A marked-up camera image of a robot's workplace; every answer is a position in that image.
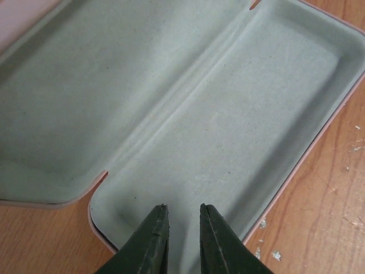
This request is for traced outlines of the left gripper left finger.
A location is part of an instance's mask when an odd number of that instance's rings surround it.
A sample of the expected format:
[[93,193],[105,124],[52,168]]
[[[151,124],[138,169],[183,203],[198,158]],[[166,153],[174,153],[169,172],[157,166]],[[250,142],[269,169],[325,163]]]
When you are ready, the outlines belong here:
[[167,273],[168,207],[157,205],[118,252],[96,273]]

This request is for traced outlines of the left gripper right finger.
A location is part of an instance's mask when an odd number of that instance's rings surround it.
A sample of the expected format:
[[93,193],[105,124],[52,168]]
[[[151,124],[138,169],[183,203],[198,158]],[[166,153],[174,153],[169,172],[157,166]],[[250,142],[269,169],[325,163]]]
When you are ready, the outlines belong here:
[[215,206],[200,206],[202,273],[272,273],[237,237]]

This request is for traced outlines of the pink glasses case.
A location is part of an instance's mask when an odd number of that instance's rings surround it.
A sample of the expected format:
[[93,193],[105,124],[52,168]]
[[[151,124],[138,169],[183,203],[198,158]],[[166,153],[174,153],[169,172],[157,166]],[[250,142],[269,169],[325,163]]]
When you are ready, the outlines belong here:
[[240,237],[364,76],[364,32],[304,1],[1,4],[1,204],[88,214],[120,248],[166,204],[171,252],[198,207]]

